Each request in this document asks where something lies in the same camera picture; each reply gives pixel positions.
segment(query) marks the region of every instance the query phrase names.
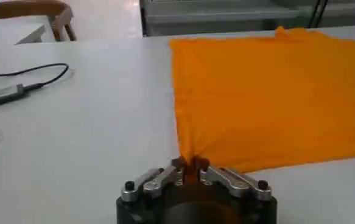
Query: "white table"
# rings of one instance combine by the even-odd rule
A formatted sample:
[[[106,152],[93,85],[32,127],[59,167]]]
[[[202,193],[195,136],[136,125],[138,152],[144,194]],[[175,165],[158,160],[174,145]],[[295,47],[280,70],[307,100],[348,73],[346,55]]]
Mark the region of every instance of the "white table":
[[[355,38],[355,27],[322,31]],[[168,39],[0,49],[0,72],[55,62],[75,70],[60,83],[0,107],[0,224],[115,223],[124,181],[178,156]],[[33,83],[56,72],[0,79],[0,86]],[[355,159],[253,176],[272,185],[279,223],[355,223]]]
[[[40,23],[5,24],[0,23],[0,44],[14,45],[41,42],[45,28]]]

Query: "black screw head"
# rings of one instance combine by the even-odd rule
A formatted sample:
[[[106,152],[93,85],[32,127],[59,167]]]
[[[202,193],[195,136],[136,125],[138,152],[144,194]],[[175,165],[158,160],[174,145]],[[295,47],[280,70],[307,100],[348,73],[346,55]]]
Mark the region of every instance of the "black screw head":
[[[263,191],[267,190],[268,185],[269,185],[268,182],[266,182],[265,180],[258,181],[258,189],[260,189],[260,190],[263,190]]]
[[[124,184],[124,188],[125,188],[127,191],[134,191],[134,188],[135,188],[135,183],[134,183],[134,181],[126,181],[126,183]]]

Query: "gray device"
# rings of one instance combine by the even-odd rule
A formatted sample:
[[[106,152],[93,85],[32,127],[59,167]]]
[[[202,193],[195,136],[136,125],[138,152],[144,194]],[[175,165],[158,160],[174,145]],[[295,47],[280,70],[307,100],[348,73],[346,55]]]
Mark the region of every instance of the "gray device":
[[[23,98],[25,95],[22,84],[0,89],[0,104]]]

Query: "chair backrest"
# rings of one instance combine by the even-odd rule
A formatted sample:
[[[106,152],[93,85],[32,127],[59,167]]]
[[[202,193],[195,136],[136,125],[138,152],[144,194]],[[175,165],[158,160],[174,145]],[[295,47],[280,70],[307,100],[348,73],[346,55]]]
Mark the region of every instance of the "chair backrest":
[[[57,16],[70,6],[56,0],[17,0],[0,2],[0,19],[31,15]]]

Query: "usb cable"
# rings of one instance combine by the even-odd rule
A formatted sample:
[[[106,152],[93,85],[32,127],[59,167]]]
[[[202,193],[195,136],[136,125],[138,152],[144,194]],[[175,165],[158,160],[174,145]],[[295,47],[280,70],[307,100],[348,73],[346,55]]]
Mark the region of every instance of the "usb cable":
[[[0,77],[9,77],[9,76],[16,76],[16,75],[24,74],[24,73],[38,70],[38,69],[56,67],[56,66],[64,66],[65,68],[64,68],[64,70],[62,70],[62,72],[58,76],[54,77],[51,80],[48,80],[46,82],[34,83],[34,84],[31,84],[28,86],[23,86],[22,84],[18,84],[16,86],[10,86],[10,87],[0,89],[0,104],[4,104],[7,102],[21,99],[31,91],[34,91],[36,89],[40,89],[48,84],[54,83],[55,81],[60,79],[68,71],[69,65],[66,63],[54,63],[54,64],[37,66],[34,68],[22,70],[22,71],[0,74]]]

